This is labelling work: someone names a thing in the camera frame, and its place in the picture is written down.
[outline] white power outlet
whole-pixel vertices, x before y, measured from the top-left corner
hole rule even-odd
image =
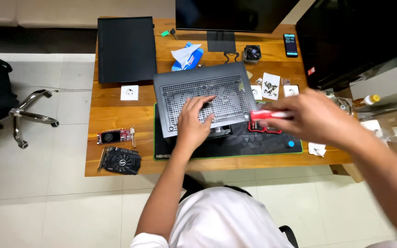
[[[138,85],[124,85],[120,90],[121,101],[137,101],[139,99]]]

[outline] mesh panel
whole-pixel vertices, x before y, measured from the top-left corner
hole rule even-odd
[[[240,74],[162,86],[161,91],[169,131],[177,130],[186,98],[217,96],[200,110],[198,119],[202,123],[211,113],[215,114],[214,122],[220,122],[244,117],[251,111]]]

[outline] bottle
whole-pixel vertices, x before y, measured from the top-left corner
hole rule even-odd
[[[188,42],[188,43],[186,43],[185,48],[189,47],[191,45],[192,45],[192,43]],[[199,60],[201,59],[203,52],[205,52],[203,49],[197,48],[197,50],[195,50],[189,57],[188,64],[185,65],[185,68],[183,68],[183,70],[195,68],[197,66],[197,64],[199,63]],[[171,71],[176,71],[176,70],[182,70],[182,65],[177,60],[174,63],[173,67],[171,67]]]
[[[381,98],[378,95],[368,95],[365,98],[353,100],[353,108],[360,109],[368,105],[373,105],[375,102],[378,102],[379,100],[381,100]]]

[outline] monitor base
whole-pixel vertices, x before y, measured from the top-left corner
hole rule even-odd
[[[207,31],[208,52],[236,52],[235,34],[226,31]]]

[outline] mouse pad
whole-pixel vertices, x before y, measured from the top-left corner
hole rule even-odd
[[[258,133],[247,129],[247,122],[231,125],[233,134],[206,140],[192,154],[191,158],[224,158],[257,155],[302,153],[301,140],[287,133]],[[154,105],[154,160],[168,160],[176,145],[177,136],[163,138],[157,103]],[[287,148],[289,141],[294,147]]]

